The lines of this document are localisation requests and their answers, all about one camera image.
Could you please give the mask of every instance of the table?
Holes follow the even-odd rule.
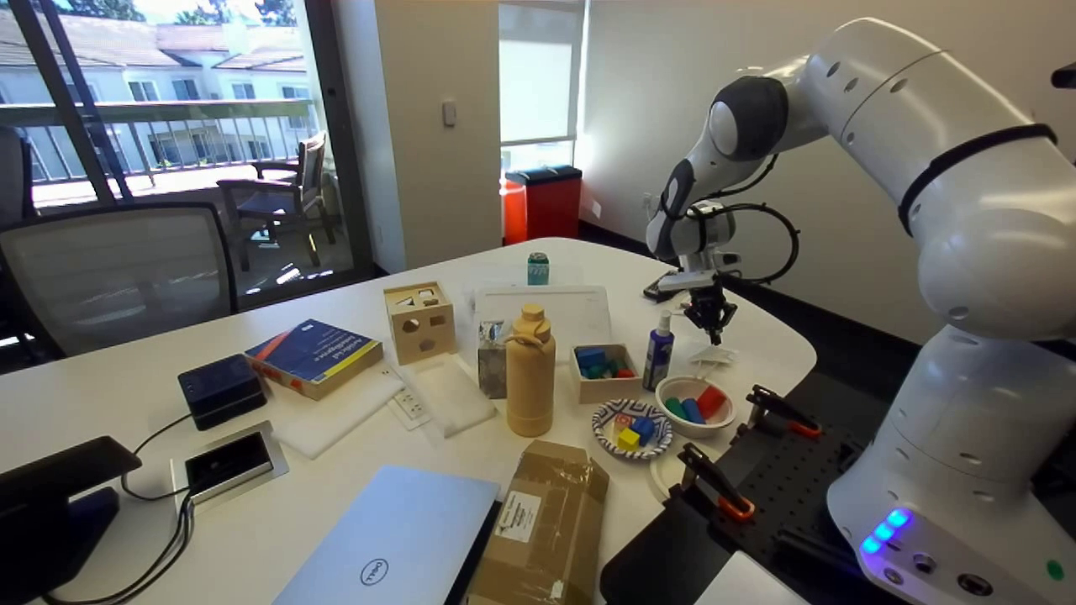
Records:
[[[643,362],[644,334],[663,311],[655,302],[643,299],[643,290],[670,264],[592,241],[536,239],[0,376],[0,469],[100,432],[134,448],[151,429],[186,412],[175,382],[180,371],[240,352],[309,315],[382,341],[388,361],[392,361],[382,311],[388,286],[440,283],[454,302],[456,329],[472,329],[467,299],[487,290],[520,290],[530,251],[547,255],[551,286],[606,286],[613,334],[630,346],[635,362]],[[738,311],[727,327],[722,346],[735,362],[712,371],[712,381],[738,399],[735,412],[745,420],[744,392],[750,392],[752,382],[786,392],[809,372],[816,357],[803,336],[761,306],[738,295],[729,299]],[[695,371],[687,362],[694,352],[705,348],[710,341],[684,315],[672,319],[672,334],[672,372]],[[606,565],[660,514],[663,504],[644,468],[621,465],[592,439],[587,422],[598,407],[568,399],[565,376],[565,365],[557,365],[553,428],[543,439],[586,448],[610,469],[601,527]],[[131,475],[131,483],[141,491],[166,491],[170,462],[186,462],[196,448],[251,422],[271,422],[271,417],[297,402],[297,392],[271,387],[269,407],[254,412],[211,429],[180,422],[141,454],[144,468]],[[717,438],[705,451],[718,454],[727,438],[729,432]],[[141,597],[193,603],[197,595],[202,603],[271,603],[380,465],[413,465],[509,486],[523,448],[527,439],[514,438],[503,417],[451,439],[429,439],[425,429],[408,429],[398,412],[376,410],[317,462],[287,451],[289,469],[282,476],[197,509],[187,550]],[[170,504],[125,496],[117,522],[84,571],[58,595],[96,597],[134,583],[168,540],[170,516]]]

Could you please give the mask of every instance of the blue led light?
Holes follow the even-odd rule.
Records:
[[[903,527],[903,525],[908,525],[908,514],[903,514],[903,512],[890,512],[885,522],[889,522],[890,527]]]
[[[894,530],[890,530],[889,525],[877,525],[877,527],[874,527],[874,537],[877,537],[877,540],[890,540]]]
[[[867,550],[867,555],[877,555],[877,550],[882,550],[882,540],[867,537],[867,540],[864,540],[864,550]]]

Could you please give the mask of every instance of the white wall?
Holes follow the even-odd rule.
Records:
[[[586,218],[643,239],[644,206],[735,67],[807,54],[831,26],[859,13],[949,46],[1048,120],[1076,159],[1076,92],[1048,88],[1048,69],[1076,59],[1068,0],[592,0],[578,164],[606,213]],[[836,143],[786,151],[744,202],[769,202],[803,230],[803,255],[772,290],[919,342],[938,327],[913,290],[913,246]]]
[[[398,271],[497,246],[497,2],[335,0],[335,26],[374,262]],[[443,97],[456,127],[440,124]]]

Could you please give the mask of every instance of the laptop lid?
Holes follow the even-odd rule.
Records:
[[[487,479],[380,468],[276,603],[448,603],[493,500]]]

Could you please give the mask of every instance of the blue book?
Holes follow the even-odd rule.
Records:
[[[319,399],[344,381],[374,365],[380,361],[380,342],[319,319],[306,319],[246,348],[246,361],[254,372]]]

